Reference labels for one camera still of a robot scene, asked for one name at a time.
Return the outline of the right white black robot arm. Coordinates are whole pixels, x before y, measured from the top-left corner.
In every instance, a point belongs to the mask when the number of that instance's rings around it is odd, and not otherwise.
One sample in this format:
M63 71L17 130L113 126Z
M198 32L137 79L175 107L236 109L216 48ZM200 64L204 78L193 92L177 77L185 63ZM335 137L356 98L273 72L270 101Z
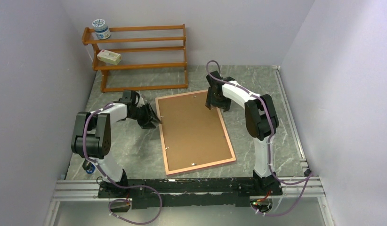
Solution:
M207 108L217 107L226 112L234 101L244 109L246 129L253 137L255 147L255 181L252 187L256 194L265 195L271 187L279 186L273 175L271 151L279 121L271 96L253 93L232 77L222 78L218 71L210 72L206 79L210 86L205 104Z

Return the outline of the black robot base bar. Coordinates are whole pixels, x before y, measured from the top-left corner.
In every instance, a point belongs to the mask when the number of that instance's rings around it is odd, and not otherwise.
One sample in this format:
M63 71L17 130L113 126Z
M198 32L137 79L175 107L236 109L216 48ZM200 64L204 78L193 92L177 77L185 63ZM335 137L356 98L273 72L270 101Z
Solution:
M129 198L133 209L234 205L248 207L266 195L282 195L280 182L256 176L235 178L123 179L120 187L102 181L98 198Z

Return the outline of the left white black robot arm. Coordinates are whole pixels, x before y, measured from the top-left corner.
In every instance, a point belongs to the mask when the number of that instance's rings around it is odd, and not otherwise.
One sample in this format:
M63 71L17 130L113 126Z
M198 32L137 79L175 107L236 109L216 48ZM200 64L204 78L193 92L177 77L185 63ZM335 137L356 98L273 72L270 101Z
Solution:
M122 97L93 112L79 112L75 118L71 150L97 169L110 192L117 198L129 191L125 170L116 162L111 149L111 126L126 119L135 120L142 129L154 129L161 120L151 105L133 90L124 90Z

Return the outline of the wooden three-tier shelf rack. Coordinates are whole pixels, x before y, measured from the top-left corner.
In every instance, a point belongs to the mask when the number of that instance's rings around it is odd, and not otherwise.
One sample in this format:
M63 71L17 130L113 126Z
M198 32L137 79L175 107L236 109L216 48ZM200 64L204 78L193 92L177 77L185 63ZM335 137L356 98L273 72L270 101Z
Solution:
M113 27L109 31L111 36L107 39L98 38L93 27L86 27L82 34L83 45L91 45L93 48L92 69L102 74L101 92L120 92L126 89L107 86L108 76L115 70L178 68L184 72L184 81L180 84L130 86L129 90L186 89L188 87L185 24ZM104 50L120 54L120 62L114 65L99 60L97 55Z

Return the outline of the small white carton box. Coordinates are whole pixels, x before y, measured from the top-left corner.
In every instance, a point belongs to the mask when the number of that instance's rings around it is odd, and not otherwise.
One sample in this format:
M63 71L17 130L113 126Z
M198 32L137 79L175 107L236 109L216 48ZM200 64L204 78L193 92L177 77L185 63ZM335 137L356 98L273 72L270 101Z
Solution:
M121 54L103 49L97 53L97 59L111 65L118 65L122 59Z

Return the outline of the blue black stapler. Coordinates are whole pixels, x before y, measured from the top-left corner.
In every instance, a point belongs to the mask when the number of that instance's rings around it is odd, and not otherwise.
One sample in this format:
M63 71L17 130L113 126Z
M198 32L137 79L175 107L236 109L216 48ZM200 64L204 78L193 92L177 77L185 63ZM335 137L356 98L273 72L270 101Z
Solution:
M94 173L94 171L96 169L95 165L87 160L84 160L84 162L82 164L82 168L86 171L87 174Z

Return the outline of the white blue-lidded jar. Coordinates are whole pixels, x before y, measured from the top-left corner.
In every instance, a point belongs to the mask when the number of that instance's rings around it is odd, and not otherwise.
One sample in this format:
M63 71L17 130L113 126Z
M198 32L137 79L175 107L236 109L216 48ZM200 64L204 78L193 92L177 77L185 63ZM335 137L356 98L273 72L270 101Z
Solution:
M92 26L99 40L106 40L111 37L111 32L104 19L94 20Z

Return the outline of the aluminium rail frame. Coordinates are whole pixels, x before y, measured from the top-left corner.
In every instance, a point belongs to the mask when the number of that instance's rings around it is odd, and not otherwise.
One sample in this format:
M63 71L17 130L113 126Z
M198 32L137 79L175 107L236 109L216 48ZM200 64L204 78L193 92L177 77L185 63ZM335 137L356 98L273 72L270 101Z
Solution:
M245 111L232 102L230 110L205 106L213 64L188 66L188 88L140 91L161 124L142 129L126 119L111 126L110 155L128 179L252 177L253 137L247 132ZM60 221L68 226L331 226L333 220L320 178L309 169L277 69L272 66L221 66L223 78L272 97L279 126L272 140L274 178L282 195L266 195L248 207L234 205L149 207L133 209L129 198L98 198L98 170L89 175L84 159L73 154L65 180L57 182L54 199L83 202Z

